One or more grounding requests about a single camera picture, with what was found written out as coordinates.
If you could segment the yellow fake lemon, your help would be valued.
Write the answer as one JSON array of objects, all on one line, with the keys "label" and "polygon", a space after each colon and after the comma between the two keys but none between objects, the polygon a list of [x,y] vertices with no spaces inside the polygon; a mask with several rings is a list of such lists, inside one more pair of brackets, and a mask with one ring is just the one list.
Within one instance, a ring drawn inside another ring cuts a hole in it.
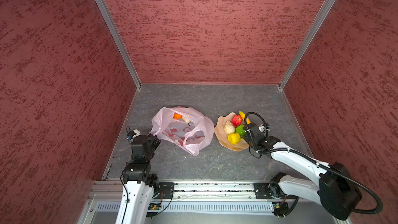
[{"label": "yellow fake lemon", "polygon": [[241,141],[241,136],[240,136],[239,133],[236,133],[236,132],[235,133],[230,133],[228,135],[228,141],[229,141],[230,144],[236,145],[236,144],[238,144]]}]

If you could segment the beige fake garlic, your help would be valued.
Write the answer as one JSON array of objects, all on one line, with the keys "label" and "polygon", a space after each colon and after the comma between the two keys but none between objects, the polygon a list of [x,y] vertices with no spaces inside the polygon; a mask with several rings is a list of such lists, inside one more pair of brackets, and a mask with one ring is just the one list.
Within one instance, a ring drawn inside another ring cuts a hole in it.
[{"label": "beige fake garlic", "polygon": [[190,120],[187,117],[182,116],[182,120],[186,123],[189,124]]}]

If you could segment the beige fake fruit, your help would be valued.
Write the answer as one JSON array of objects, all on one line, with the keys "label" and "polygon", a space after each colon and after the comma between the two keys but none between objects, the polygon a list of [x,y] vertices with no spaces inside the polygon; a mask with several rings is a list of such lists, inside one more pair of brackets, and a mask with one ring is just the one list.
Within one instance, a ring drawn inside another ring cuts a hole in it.
[{"label": "beige fake fruit", "polygon": [[226,121],[223,128],[226,135],[235,133],[235,126],[232,124],[231,121]]}]

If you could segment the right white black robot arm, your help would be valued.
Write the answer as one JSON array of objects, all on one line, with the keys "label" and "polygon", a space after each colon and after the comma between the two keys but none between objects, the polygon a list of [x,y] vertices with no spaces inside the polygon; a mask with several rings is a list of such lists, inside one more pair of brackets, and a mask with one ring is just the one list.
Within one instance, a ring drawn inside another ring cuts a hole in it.
[{"label": "right white black robot arm", "polygon": [[268,136],[263,126],[251,123],[243,130],[243,139],[259,156],[282,162],[305,176],[300,179],[280,172],[269,181],[268,189],[260,192],[274,199],[294,196],[313,201],[339,220],[346,220],[361,201],[362,194],[358,186],[347,179],[350,175],[343,165],[313,159]]}]

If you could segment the green fake fruit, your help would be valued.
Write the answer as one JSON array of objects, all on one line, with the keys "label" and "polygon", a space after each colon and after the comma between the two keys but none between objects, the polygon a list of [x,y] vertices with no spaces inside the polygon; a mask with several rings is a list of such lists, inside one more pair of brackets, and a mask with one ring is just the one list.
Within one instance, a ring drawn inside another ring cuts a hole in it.
[{"label": "green fake fruit", "polygon": [[244,130],[245,125],[240,124],[235,128],[235,132],[238,133],[241,137],[245,135],[245,130]]}]

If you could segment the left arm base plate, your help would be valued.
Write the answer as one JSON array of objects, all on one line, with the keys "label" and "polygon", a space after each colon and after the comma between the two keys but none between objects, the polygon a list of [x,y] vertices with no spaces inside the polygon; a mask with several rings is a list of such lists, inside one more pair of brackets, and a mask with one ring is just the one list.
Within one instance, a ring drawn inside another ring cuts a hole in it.
[{"label": "left arm base plate", "polygon": [[174,193],[175,183],[173,182],[159,182],[159,193],[155,197],[155,199],[163,199],[170,200],[172,199],[172,195]]}]

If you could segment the red fake fruit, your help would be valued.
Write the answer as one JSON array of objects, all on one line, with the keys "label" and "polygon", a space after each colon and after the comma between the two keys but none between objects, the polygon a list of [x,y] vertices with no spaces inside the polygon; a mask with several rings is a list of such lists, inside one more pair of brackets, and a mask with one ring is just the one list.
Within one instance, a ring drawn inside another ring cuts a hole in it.
[{"label": "red fake fruit", "polygon": [[243,119],[240,115],[234,115],[231,123],[233,124],[234,127],[238,127],[239,125],[241,125],[243,122]]}]

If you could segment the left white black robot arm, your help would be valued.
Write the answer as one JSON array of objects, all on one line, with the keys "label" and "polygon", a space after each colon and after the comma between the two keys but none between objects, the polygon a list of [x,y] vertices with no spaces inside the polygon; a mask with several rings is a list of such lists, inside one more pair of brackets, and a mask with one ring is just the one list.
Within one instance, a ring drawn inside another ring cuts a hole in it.
[{"label": "left white black robot arm", "polygon": [[132,155],[120,176],[123,193],[116,223],[143,224],[152,198],[160,192],[159,178],[150,172],[150,161],[161,141],[138,130],[129,131],[127,140]]}]

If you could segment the pink plastic bag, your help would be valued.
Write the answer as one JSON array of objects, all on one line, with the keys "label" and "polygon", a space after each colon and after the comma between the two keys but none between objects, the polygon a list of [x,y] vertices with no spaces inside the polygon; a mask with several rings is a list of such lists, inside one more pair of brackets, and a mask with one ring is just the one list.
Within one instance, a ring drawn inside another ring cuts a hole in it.
[{"label": "pink plastic bag", "polygon": [[[175,113],[187,117],[190,123],[186,124],[182,118],[174,119]],[[193,156],[209,146],[214,135],[212,120],[191,107],[164,107],[151,119],[151,123],[152,135],[177,145]]]}]

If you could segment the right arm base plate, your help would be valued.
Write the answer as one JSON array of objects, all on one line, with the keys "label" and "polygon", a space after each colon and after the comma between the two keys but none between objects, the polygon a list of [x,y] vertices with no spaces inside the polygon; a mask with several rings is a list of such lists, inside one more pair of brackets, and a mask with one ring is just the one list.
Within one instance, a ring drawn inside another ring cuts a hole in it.
[{"label": "right arm base plate", "polygon": [[295,200],[295,196],[286,195],[277,183],[254,183],[257,200]]}]

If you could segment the yellow fake banana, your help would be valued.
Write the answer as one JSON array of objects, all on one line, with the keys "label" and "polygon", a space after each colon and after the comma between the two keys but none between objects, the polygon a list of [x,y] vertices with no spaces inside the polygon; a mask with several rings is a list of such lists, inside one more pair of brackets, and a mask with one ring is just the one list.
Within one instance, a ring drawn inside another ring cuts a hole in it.
[{"label": "yellow fake banana", "polygon": [[241,117],[241,124],[250,124],[251,121],[249,120],[249,118],[246,118],[246,114],[243,113],[242,111],[239,111],[239,115]]}]

